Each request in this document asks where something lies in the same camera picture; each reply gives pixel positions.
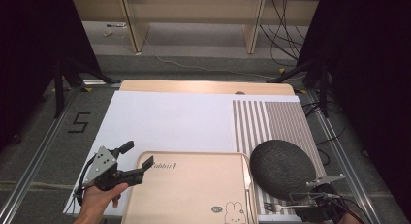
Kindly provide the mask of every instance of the metal fork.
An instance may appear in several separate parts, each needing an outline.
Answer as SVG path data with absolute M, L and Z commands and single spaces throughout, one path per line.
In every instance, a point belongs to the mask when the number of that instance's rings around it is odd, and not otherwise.
M 279 212 L 284 208 L 309 208 L 309 207 L 314 207 L 314 206 L 313 205 L 298 205 L 298 206 L 283 207 L 279 204 L 264 203 L 264 209 L 267 210 L 267 211 L 271 211 L 271 212 Z

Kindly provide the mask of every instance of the rabbit sticker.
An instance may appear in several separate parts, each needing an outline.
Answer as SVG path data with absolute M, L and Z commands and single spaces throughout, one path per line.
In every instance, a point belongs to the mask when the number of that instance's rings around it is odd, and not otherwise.
M 225 224 L 245 224 L 245 214 L 241 203 L 227 203 Z

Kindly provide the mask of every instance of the gray floor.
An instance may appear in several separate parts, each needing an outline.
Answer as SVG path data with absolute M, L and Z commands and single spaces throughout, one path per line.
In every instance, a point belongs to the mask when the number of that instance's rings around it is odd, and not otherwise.
M 220 24 L 160 24 L 151 25 L 142 53 L 135 55 L 132 51 L 126 28 L 111 28 L 113 34 L 103 36 L 107 30 L 104 22 L 85 22 L 94 52 L 97 55 L 103 72 L 118 80 L 245 80 L 265 82 L 268 78 L 278 77 L 280 68 L 290 70 L 296 61 L 288 55 L 273 49 L 272 54 L 278 62 L 274 63 L 270 56 L 270 43 L 260 32 L 254 54 L 247 54 L 239 25 Z M 302 34 L 306 27 L 300 27 Z M 290 28 L 295 41 L 302 43 L 302 37 Z M 278 43 L 289 49 L 287 42 Z M 85 80 L 94 78 L 83 75 Z M 301 76 L 288 80 L 295 89 L 303 88 Z M 37 172 L 32 187 L 19 205 L 12 223 L 71 223 L 72 217 L 62 215 L 66 199 L 70 196 L 68 187 L 74 186 L 85 157 L 96 136 L 101 121 L 110 103 L 114 87 L 94 87 L 89 92 L 80 92 L 62 120 L 62 125 L 52 141 L 47 157 Z M 66 97 L 75 91 L 66 91 Z M 0 203 L 4 205 L 30 163 L 31 158 L 48 127 L 53 121 L 54 96 L 52 84 L 45 92 L 46 100 L 39 103 L 20 131 L 22 143 L 10 145 L 0 155 Z M 301 103 L 310 103 L 306 94 L 298 94 Z M 78 112 L 90 112 L 82 121 L 87 121 L 87 129 L 83 134 L 70 134 L 70 130 L 79 128 L 73 125 Z M 370 198 L 381 223 L 408 223 L 397 206 L 384 181 L 380 178 L 372 162 L 360 154 L 362 148 L 355 132 L 338 104 L 329 104 L 330 122 L 338 138 L 355 168 L 367 196 Z M 322 142 L 327 137 L 317 120 L 318 113 L 307 118 L 314 141 Z M 328 143 L 320 144 L 331 158 L 325 166 L 328 175 L 338 175 L 341 169 Z M 352 198 L 352 191 L 343 180 L 336 182 L 339 193 Z

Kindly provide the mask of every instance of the metal bracket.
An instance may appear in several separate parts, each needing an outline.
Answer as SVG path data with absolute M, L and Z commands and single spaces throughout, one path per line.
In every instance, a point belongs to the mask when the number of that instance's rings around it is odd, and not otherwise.
M 322 176 L 322 177 L 318 177 L 315 180 L 307 182 L 306 185 L 307 187 L 314 187 L 314 186 L 318 186 L 324 183 L 334 182 L 334 181 L 337 181 L 343 178 L 345 178 L 343 174 L 340 174 L 338 176 Z
M 94 156 L 93 164 L 85 177 L 84 184 L 90 183 L 116 163 L 117 159 L 104 146 L 101 146 Z

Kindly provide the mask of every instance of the gray striped pattern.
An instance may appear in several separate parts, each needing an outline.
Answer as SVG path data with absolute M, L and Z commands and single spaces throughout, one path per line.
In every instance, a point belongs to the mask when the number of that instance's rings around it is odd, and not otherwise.
M 255 146 L 267 140 L 284 140 L 300 147 L 312 160 L 317 176 L 326 172 L 312 139 L 300 102 L 233 101 L 233 114 L 237 152 L 248 157 Z M 255 185 L 258 214 L 272 214 L 264 210 L 263 203 L 286 205 L 272 198 Z M 283 209 L 281 214 L 293 214 Z

